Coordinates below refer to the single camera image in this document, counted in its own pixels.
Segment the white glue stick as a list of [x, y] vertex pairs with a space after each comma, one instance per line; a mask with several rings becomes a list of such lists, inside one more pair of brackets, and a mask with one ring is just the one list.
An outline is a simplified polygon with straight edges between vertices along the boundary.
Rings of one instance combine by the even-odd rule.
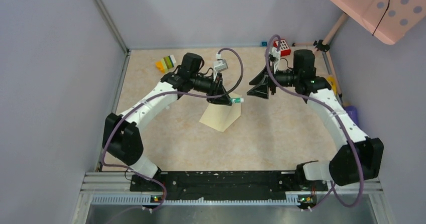
[[244, 99], [242, 97], [231, 98], [232, 103], [243, 103]]

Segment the pale yellow envelope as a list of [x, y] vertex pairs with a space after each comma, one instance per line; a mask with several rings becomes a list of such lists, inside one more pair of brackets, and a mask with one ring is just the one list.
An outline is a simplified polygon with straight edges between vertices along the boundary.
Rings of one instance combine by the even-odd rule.
[[[242, 96], [230, 93], [230, 97], [236, 98]], [[225, 106], [209, 103], [199, 122], [219, 132], [224, 132], [241, 116], [241, 104], [233, 103], [232, 106]]]

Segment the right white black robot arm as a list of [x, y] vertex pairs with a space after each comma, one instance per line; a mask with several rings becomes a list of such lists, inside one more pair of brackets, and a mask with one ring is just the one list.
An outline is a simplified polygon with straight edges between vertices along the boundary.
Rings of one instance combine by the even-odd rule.
[[272, 48], [265, 68], [250, 81], [249, 96], [268, 99], [278, 87], [294, 87], [294, 96], [302, 97], [323, 122], [337, 153], [330, 161], [311, 161], [296, 167], [295, 185], [308, 190], [315, 181], [332, 181], [339, 186], [369, 180], [379, 175], [384, 145], [371, 138], [350, 118], [338, 102], [331, 85], [316, 74], [315, 55], [300, 49], [293, 53], [293, 67], [279, 70], [280, 52]]

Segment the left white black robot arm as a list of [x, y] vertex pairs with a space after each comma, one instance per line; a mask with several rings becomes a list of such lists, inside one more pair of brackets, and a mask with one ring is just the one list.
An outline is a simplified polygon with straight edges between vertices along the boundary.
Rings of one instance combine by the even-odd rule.
[[103, 151], [142, 174], [142, 184], [156, 190], [161, 184], [159, 167], [144, 156], [140, 131], [170, 104], [195, 90], [209, 103], [231, 106], [233, 103], [223, 86], [221, 74], [216, 77], [200, 73], [203, 58], [186, 53], [177, 70], [165, 74], [144, 98], [121, 114], [111, 113], [105, 119]]

